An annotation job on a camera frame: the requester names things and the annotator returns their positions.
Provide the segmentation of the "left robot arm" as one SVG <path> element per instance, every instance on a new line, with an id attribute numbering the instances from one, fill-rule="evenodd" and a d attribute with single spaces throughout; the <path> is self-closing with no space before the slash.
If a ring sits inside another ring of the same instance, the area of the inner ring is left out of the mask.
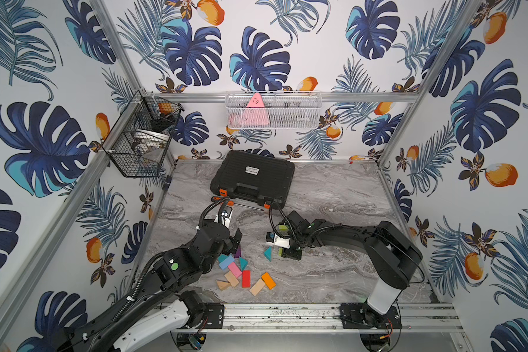
<path id="1" fill-rule="evenodd" d="M 207 321 L 205 303 L 187 286 L 209 273 L 220 255 L 232 255 L 242 239 L 230 233 L 222 197 L 200 215 L 197 231 L 187 243 L 149 259 L 135 286 L 91 322 L 64 328 L 51 344 L 54 351 L 137 351 L 161 335 Z"/>

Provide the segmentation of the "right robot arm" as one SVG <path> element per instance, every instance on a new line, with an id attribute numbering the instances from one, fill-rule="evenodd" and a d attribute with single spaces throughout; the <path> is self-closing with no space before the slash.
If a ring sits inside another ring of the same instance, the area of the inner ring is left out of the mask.
<path id="1" fill-rule="evenodd" d="M 325 219 L 307 221 L 296 211 L 283 214 L 271 223 L 266 240 L 282 248 L 286 258 L 300 260 L 306 248 L 339 247 L 366 254 L 378 275 L 369 294 L 369 310 L 386 315 L 402 291 L 412 284 L 422 262 L 421 251 L 393 223 L 381 221 L 373 226 L 332 223 Z"/>

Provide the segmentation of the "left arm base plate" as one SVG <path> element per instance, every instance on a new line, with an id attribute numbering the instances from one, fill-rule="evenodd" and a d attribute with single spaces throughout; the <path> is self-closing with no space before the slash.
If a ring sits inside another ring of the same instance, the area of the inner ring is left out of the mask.
<path id="1" fill-rule="evenodd" d="M 221 329 L 223 327 L 225 307 L 219 303 L 206 303 L 193 290 L 178 296 L 180 302 L 186 305 L 188 320 L 183 328 L 190 329 Z"/>

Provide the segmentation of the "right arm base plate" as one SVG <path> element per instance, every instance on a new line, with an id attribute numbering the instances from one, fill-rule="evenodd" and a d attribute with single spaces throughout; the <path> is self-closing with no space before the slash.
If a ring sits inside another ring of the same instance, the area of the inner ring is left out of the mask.
<path id="1" fill-rule="evenodd" d="M 396 306 L 380 314 L 367 303 L 343 303 L 339 306 L 339 319 L 344 329 L 401 329 L 402 321 Z"/>

